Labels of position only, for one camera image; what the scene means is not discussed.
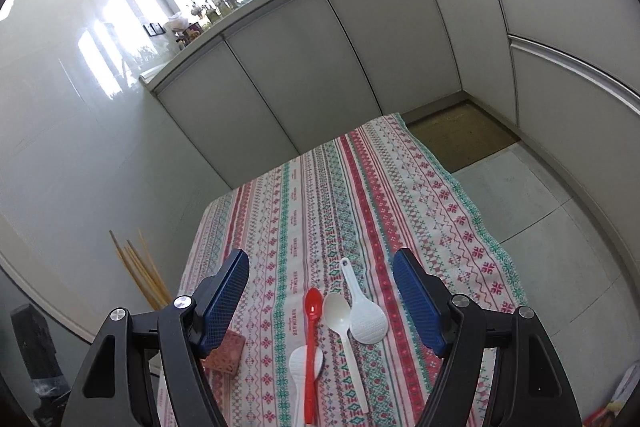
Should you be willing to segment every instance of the bamboo skewer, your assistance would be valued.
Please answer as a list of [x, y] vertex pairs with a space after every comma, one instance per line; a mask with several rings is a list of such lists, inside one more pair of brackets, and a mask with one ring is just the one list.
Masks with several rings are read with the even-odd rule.
[[150, 268], [144, 263], [140, 254], [136, 250], [136, 247], [134, 247], [129, 240], [127, 240], [127, 244], [123, 249], [120, 247], [113, 231], [109, 231], [111, 240], [116, 247], [118, 257], [142, 292], [142, 295], [145, 296], [146, 301], [153, 309], [160, 310], [171, 302], [171, 295], [162, 281], [158, 268], [156, 268], [153, 258], [148, 251], [146, 242], [142, 237], [142, 232], [138, 230], [138, 233], [140, 234], [140, 239], [146, 254], [146, 260], [150, 264]]

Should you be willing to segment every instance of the white spoon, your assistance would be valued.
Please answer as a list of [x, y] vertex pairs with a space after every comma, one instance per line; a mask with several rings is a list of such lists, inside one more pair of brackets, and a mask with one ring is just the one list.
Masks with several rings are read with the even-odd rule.
[[[320, 375], [324, 354], [322, 349], [316, 347], [316, 359], [314, 360], [314, 380]], [[306, 373], [306, 346], [294, 349], [289, 357], [289, 371], [296, 384], [296, 412], [292, 425], [302, 427], [305, 424], [305, 373]]]
[[362, 385], [362, 378], [358, 370], [358, 363], [356, 362], [356, 357], [353, 356], [353, 349], [351, 349], [349, 335], [347, 334], [351, 322], [349, 318], [351, 313], [349, 303], [339, 293], [329, 293], [329, 295], [324, 298], [322, 307], [324, 308], [324, 313], [322, 314], [324, 322], [329, 326], [330, 330], [340, 335], [342, 348], [344, 349], [344, 358], [347, 359], [347, 366], [351, 373], [353, 388], [360, 402], [360, 408], [362, 412], [366, 414], [369, 412], [367, 396], [364, 394], [364, 386]]
[[363, 344], [375, 344], [385, 338], [389, 320], [375, 302], [362, 293], [349, 259], [340, 259], [340, 268], [351, 292], [351, 334]]

